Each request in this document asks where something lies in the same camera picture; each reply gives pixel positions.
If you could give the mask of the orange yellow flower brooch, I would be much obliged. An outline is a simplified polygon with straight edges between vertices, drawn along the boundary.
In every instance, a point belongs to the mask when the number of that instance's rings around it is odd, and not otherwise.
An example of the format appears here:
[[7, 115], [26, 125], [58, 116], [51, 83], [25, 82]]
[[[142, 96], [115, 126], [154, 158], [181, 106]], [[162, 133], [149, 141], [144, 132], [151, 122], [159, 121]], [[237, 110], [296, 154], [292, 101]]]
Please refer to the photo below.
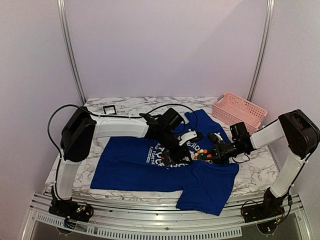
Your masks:
[[208, 153], [207, 149], [200, 149], [194, 154], [194, 161], [205, 161], [209, 162], [208, 159], [205, 159], [205, 155]]

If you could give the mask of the blue printed t-shirt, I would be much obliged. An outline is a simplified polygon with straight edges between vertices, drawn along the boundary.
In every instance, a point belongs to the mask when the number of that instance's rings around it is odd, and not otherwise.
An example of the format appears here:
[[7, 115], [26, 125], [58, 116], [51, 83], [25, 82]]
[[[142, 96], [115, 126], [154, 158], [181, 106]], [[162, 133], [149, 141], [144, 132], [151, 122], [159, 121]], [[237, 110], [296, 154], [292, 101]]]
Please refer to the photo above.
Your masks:
[[165, 150], [166, 146], [155, 139], [112, 136], [100, 156], [91, 189], [181, 191], [178, 209], [220, 215], [232, 193], [239, 165], [196, 160], [165, 166]]

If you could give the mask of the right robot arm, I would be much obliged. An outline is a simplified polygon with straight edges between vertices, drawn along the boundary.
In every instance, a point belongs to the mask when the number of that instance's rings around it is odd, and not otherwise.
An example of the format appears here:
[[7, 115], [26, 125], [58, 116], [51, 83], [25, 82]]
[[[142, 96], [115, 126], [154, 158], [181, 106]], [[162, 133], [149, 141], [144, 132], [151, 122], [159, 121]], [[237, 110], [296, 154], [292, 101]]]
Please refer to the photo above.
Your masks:
[[231, 143], [226, 143], [216, 133], [208, 135], [214, 147], [204, 154], [204, 160], [225, 164], [230, 158], [248, 155], [265, 146], [282, 147], [283, 165], [265, 191], [264, 203], [258, 208], [262, 218], [269, 218], [278, 210], [278, 203], [289, 194], [304, 165], [319, 146], [320, 129], [302, 110], [296, 109], [279, 115], [253, 134], [249, 133], [244, 122], [231, 125], [230, 131]]

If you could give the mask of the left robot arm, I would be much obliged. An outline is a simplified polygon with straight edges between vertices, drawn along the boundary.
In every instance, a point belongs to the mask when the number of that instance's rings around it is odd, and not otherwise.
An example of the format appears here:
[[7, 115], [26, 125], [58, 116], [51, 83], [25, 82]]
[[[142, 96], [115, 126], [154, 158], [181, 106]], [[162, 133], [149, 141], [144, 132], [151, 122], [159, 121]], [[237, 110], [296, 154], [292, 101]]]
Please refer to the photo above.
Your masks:
[[164, 147], [164, 163], [189, 164], [192, 161], [187, 142], [196, 136], [189, 130], [178, 137], [175, 129], [183, 122], [183, 117], [173, 108], [165, 113], [138, 116], [93, 113], [84, 106], [76, 106], [76, 111], [61, 132], [58, 150], [58, 165], [54, 179], [53, 194], [57, 198], [55, 209], [63, 216], [74, 213], [72, 199], [74, 179], [80, 163], [85, 160], [93, 140], [105, 142], [111, 137], [133, 137], [156, 140]]

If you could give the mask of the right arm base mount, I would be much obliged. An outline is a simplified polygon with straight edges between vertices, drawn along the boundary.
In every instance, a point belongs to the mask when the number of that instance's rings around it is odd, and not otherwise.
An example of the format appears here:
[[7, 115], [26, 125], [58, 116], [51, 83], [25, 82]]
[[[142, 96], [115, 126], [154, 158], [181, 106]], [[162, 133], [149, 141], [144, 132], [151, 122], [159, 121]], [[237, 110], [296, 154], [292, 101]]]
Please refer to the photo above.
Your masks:
[[244, 218], [245, 223], [266, 220], [276, 216], [284, 216], [285, 209], [282, 204], [278, 206], [265, 206], [263, 203], [257, 203], [253, 200], [246, 201], [240, 209], [240, 214]]

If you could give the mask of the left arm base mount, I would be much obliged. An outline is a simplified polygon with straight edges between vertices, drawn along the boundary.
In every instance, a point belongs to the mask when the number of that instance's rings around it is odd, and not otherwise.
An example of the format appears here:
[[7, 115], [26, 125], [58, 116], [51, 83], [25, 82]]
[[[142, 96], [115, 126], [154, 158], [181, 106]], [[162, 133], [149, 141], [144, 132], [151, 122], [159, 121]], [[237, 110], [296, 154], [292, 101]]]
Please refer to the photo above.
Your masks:
[[73, 200], [53, 199], [48, 212], [52, 215], [63, 217], [67, 220], [88, 223], [94, 214], [94, 209], [90, 204], [87, 203], [77, 203]]

